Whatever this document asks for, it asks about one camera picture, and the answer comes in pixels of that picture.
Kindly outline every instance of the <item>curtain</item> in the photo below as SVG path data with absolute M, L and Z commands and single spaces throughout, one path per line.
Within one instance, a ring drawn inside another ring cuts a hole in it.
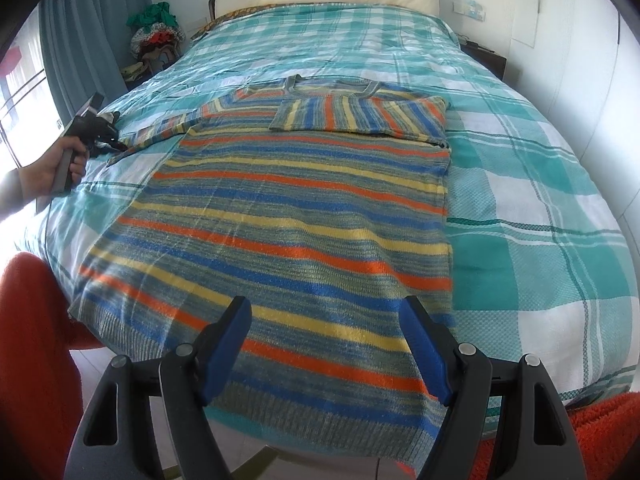
M 40 41 L 44 69 L 60 119 L 67 124 L 94 92 L 108 104 L 127 88 L 120 68 L 129 53 L 131 14 L 151 0 L 42 0 Z

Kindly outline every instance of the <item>tiled floor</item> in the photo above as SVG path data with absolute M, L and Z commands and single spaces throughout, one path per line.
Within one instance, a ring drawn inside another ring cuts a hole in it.
M 96 350 L 75 350 L 72 356 L 82 377 L 82 400 L 86 407 L 94 393 L 102 372 L 109 365 L 114 354 L 106 348 Z M 163 468 L 175 465 L 174 450 L 162 408 L 161 399 L 151 399 L 151 415 L 154 422 L 156 444 Z M 264 442 L 230 430 L 221 424 L 210 423 L 220 451 L 229 469 L 237 468 L 245 460 L 258 452 Z M 311 453 L 292 451 L 297 463 L 276 460 L 260 477 L 260 480 L 408 480 L 410 477 L 401 472 L 391 460 L 375 458 L 329 457 Z

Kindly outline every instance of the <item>light switch panel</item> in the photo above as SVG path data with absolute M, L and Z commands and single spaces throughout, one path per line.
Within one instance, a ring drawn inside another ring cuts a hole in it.
M 465 2 L 453 2 L 453 12 L 468 16 L 479 22 L 484 22 L 486 13 L 478 2 L 467 0 Z

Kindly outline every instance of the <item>plaid bedspread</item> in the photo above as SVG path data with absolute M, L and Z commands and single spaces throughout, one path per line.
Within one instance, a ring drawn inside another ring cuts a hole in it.
M 444 97 L 456 334 L 487 355 L 538 354 L 567 401 L 628 389 L 639 353 L 636 279 L 606 203 L 571 149 L 521 95 L 460 52 L 439 19 L 387 6 L 296 5 L 230 20 L 170 69 L 109 107 L 131 139 L 250 83 L 356 76 Z M 18 246 L 48 257 L 72 300 L 91 246 L 131 204 L 178 137 L 151 143 L 56 199 Z M 98 332 L 99 327 L 92 327 Z M 131 345 L 117 351 L 136 353 Z M 488 413 L 495 426 L 497 408 Z M 288 436 L 218 410 L 243 431 Z M 411 456 L 424 456 L 428 442 Z

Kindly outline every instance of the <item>green cloth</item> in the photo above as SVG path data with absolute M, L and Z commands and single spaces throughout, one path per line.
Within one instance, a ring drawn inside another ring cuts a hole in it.
M 159 2 L 149 5 L 143 12 L 129 16 L 127 25 L 129 27 L 145 27 L 145 31 L 150 31 L 150 26 L 154 23 L 164 23 L 169 27 L 177 27 L 178 22 L 173 14 L 169 13 L 169 3 Z

